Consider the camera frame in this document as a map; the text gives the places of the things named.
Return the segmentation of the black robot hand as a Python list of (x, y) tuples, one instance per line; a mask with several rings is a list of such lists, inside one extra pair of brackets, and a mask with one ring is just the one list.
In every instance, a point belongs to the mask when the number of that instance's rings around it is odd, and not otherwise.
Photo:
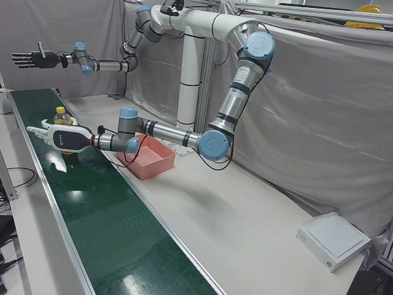
[(12, 60), (19, 68), (54, 68), (61, 63), (61, 57), (55, 52), (44, 50), (42, 42), (37, 42), (38, 50), (30, 53), (12, 53)]

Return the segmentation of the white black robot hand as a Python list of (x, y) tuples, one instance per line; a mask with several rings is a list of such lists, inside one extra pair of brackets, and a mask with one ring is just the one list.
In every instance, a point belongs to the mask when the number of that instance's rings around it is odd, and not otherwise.
[(47, 119), (41, 125), (42, 128), (28, 126), (26, 130), (58, 151), (80, 153), (91, 146), (93, 133), (84, 126), (50, 124)]

